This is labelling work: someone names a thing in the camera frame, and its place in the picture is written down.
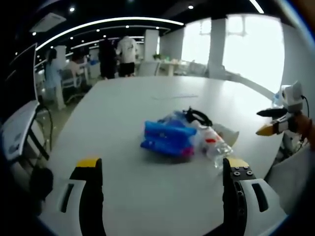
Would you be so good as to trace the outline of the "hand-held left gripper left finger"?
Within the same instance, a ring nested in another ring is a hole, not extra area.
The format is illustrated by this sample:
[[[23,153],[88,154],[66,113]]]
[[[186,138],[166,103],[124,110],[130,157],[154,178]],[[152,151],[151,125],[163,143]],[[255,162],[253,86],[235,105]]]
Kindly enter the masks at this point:
[[[57,181],[40,221],[56,236],[104,236],[100,158],[77,162],[70,178]]]

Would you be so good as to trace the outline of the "person's right hand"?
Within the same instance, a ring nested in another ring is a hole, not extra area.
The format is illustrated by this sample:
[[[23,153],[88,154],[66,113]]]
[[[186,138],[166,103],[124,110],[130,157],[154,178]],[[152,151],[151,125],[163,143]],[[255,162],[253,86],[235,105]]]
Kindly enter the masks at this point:
[[[313,121],[305,116],[300,114],[295,116],[295,122],[297,123],[297,133],[306,138],[310,144],[312,150],[315,149],[315,125]]]

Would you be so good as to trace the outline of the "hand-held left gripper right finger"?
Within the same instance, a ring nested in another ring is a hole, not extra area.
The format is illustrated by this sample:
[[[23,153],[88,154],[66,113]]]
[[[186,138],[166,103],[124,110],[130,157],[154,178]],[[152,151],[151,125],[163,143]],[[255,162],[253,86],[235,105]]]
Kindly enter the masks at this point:
[[[278,194],[249,165],[223,159],[223,230],[229,236],[268,236],[287,217]]]

